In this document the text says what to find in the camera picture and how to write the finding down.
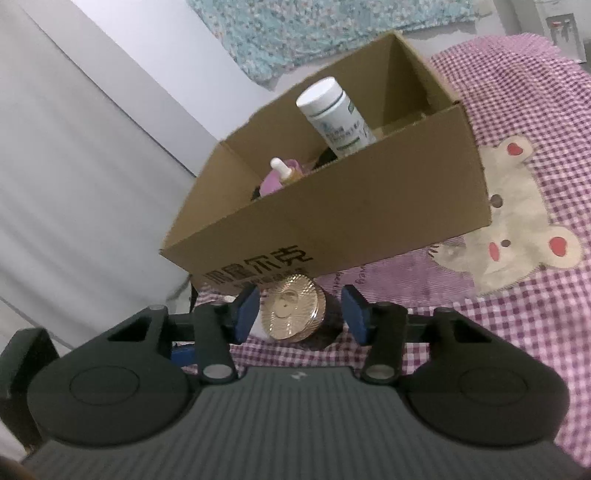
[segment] cartoon bear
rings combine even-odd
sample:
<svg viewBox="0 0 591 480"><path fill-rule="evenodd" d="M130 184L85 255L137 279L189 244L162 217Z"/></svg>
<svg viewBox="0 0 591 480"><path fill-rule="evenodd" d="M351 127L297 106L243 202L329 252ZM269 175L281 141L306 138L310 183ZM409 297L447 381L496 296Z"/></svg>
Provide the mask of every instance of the cartoon bear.
<svg viewBox="0 0 591 480"><path fill-rule="evenodd" d="M563 226L548 224L542 195L523 163L533 152L530 142L518 135L496 148L480 148L491 225L464 235L464 245L429 248L442 267L470 272L479 294L508 287L541 264L572 268L581 260L577 237Z"/></svg>

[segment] bear ear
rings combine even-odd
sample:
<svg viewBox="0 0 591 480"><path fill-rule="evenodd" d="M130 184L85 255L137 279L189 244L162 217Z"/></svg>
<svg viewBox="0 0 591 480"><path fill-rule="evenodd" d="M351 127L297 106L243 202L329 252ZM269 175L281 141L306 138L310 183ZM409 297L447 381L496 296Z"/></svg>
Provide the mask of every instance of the bear ear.
<svg viewBox="0 0 591 480"><path fill-rule="evenodd" d="M549 226L537 235L537 244L541 262L550 267L573 268L583 256L579 239L563 226Z"/></svg>
<svg viewBox="0 0 591 480"><path fill-rule="evenodd" d="M534 147L525 137L514 135L504 140L496 148L497 160L505 165L517 165L532 156Z"/></svg>

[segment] checkered fabric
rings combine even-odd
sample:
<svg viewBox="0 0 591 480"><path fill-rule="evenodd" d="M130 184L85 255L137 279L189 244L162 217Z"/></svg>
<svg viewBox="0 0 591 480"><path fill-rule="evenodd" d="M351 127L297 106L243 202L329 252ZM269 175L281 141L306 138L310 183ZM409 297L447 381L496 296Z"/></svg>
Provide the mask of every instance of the checkered fabric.
<svg viewBox="0 0 591 480"><path fill-rule="evenodd" d="M462 96L478 145L496 146L511 135L523 135L534 144L535 154L526 165L537 179L549 220L577 235L583 261L572 270L541 267L526 280L482 297L473 296L470 288L462 297L455 289L447 301L433 296L437 283L427 289L428 295L421 296L420 291L414 298L399 294L402 290L397 289L395 276L400 270L394 266L400 265L392 263L393 259L363 267L363 281L357 286L372 301L397 301L413 307L415 313L452 306L554 368L567 381L571 395L570 410L556 442L589 466L591 76L562 58L547 40L531 34L480 38L452 47L432 62ZM333 294L347 280L347 272L318 279ZM204 289L199 302L214 298L211 290ZM320 352L279 347L252 337L232 348L241 368L350 365L359 369L366 352L346 330ZM406 371L413 371L427 358L426 345L408 345Z"/></svg>

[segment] white dropper tip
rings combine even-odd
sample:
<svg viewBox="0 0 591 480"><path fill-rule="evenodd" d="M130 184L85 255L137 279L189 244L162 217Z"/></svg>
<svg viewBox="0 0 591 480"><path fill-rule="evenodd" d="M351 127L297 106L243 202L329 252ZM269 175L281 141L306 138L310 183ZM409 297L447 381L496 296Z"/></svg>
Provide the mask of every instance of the white dropper tip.
<svg viewBox="0 0 591 480"><path fill-rule="evenodd" d="M280 158L275 157L273 160L271 160L271 168L279 173L279 178L281 180L287 180L289 177L291 177L291 168L285 165L283 160Z"/></svg>

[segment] bottle label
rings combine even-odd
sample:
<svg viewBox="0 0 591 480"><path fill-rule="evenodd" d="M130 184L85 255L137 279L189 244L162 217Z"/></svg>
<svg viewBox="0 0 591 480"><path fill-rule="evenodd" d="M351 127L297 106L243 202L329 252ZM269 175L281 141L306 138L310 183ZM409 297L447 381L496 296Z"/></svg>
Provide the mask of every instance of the bottle label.
<svg viewBox="0 0 591 480"><path fill-rule="evenodd" d="M309 120L338 157L351 155L375 142L368 124L347 97L330 111Z"/></svg>

